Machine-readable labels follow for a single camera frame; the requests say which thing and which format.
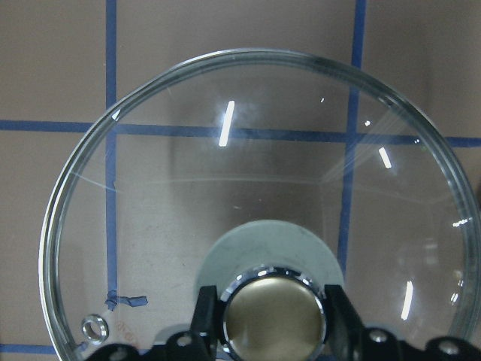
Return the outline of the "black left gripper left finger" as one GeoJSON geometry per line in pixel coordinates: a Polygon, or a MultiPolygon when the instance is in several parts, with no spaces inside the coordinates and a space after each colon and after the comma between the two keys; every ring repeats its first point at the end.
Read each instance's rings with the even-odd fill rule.
{"type": "Polygon", "coordinates": [[[89,360],[215,360],[217,354],[218,298],[215,286],[198,292],[189,329],[175,332],[163,344],[146,353],[127,344],[109,344],[95,351],[89,360]]]}

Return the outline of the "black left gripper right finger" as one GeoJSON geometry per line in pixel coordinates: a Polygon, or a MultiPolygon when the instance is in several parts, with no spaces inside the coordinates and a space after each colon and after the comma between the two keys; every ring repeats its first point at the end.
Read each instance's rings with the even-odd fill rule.
{"type": "Polygon", "coordinates": [[[327,341],[337,360],[479,360],[480,349],[443,336],[418,349],[387,329],[366,327],[340,285],[324,286],[327,341]]]}

